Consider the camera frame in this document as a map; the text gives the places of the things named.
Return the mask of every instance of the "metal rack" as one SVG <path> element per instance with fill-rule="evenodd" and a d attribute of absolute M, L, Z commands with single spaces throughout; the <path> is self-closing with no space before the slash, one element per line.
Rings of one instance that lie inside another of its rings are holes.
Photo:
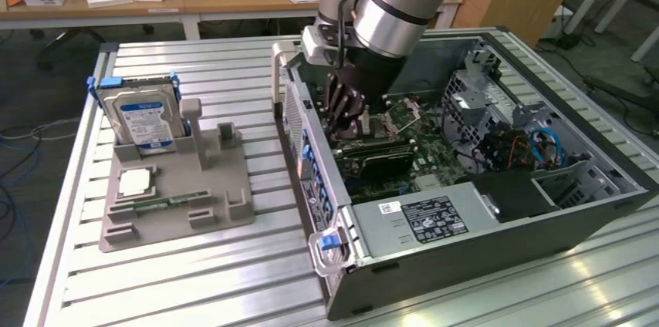
<path fill-rule="evenodd" d="M 510 34 L 492 35 L 659 180 L 656 154 Z M 567 253 L 330 322 L 307 253 L 272 116 L 271 46 L 296 36 L 120 45 L 95 76 L 175 70 L 202 98 L 202 128 L 232 121 L 244 136 L 256 222 L 139 248 L 100 252 L 114 132 L 88 99 L 25 325 L 436 326 L 604 325 L 659 320 L 659 202 L 612 222 Z M 523 100 L 527 85 L 503 69 Z"/>

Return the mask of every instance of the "power supply label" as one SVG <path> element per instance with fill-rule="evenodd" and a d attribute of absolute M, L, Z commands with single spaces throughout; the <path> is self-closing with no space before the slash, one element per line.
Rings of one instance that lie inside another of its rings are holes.
<path fill-rule="evenodd" d="M 403 205 L 403 213 L 423 244 L 468 232 L 447 196 Z"/>

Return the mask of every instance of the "green circuit board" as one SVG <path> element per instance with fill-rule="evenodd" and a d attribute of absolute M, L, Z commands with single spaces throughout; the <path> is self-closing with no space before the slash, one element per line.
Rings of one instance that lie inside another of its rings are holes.
<path fill-rule="evenodd" d="M 335 145 L 342 151 L 336 165 L 355 204 L 450 186 L 466 177 L 438 127 L 436 104 L 406 94 L 388 96 L 387 105 L 384 112 L 371 115 L 372 135 Z"/>

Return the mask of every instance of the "barcode sticker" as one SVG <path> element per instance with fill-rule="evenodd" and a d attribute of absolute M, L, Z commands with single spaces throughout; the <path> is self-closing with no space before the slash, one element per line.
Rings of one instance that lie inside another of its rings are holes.
<path fill-rule="evenodd" d="M 387 202 L 378 205 L 383 214 L 391 214 L 400 211 L 400 201 Z"/>
<path fill-rule="evenodd" d="M 150 8 L 148 13 L 175 13 L 179 12 L 178 8 Z"/>

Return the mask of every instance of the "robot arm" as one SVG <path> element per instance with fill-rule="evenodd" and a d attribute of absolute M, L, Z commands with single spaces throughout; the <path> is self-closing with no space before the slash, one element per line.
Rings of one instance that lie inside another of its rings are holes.
<path fill-rule="evenodd" d="M 303 47 L 312 63 L 330 58 L 335 67 L 327 84 L 328 134 L 358 129 L 355 122 L 390 89 L 442 1 L 320 0 Z M 338 43 L 327 50 L 334 37 Z"/>

